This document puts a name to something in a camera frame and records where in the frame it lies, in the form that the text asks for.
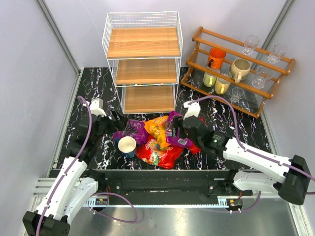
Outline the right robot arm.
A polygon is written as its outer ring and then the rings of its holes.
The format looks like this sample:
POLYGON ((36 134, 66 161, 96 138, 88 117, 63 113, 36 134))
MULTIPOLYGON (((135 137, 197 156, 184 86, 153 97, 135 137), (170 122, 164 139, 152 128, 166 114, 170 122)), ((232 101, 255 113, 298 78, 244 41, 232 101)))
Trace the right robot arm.
POLYGON ((190 139, 209 156, 221 156, 255 169, 254 173, 233 170, 226 182, 234 188, 277 193, 289 203, 304 203, 312 177, 305 158, 299 155, 288 158, 253 148, 230 135, 210 130, 196 116, 174 117, 172 132, 190 139))

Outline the purple grape candy bag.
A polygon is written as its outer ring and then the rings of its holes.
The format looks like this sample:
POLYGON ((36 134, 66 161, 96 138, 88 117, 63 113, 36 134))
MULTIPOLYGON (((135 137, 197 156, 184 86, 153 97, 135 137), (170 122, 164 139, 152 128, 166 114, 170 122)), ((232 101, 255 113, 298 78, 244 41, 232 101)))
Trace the purple grape candy bag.
POLYGON ((192 146, 192 141, 188 138, 181 137, 181 129, 177 122, 177 118, 181 118, 182 115, 176 111, 172 111, 166 122, 166 141, 175 146, 182 148, 189 148, 192 146))

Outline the yellow orange candy bag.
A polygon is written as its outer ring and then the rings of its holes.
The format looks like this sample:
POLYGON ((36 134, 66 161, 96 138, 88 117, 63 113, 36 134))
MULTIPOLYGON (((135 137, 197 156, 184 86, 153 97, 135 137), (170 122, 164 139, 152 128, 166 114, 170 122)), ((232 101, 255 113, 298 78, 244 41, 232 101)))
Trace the yellow orange candy bag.
POLYGON ((170 146, 166 139, 166 124, 168 116, 157 117, 144 121, 146 131, 152 135, 162 148, 170 146))

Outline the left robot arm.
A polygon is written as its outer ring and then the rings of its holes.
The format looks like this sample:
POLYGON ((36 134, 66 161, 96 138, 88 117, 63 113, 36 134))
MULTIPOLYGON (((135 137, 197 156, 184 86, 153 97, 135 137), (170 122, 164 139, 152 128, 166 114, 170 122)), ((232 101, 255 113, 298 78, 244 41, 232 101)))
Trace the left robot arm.
POLYGON ((106 187, 105 175, 87 170, 102 138, 126 127, 128 118, 112 110, 91 109, 78 123, 76 138, 49 192, 35 211, 27 211, 23 224, 29 236, 66 236, 85 202, 106 187))

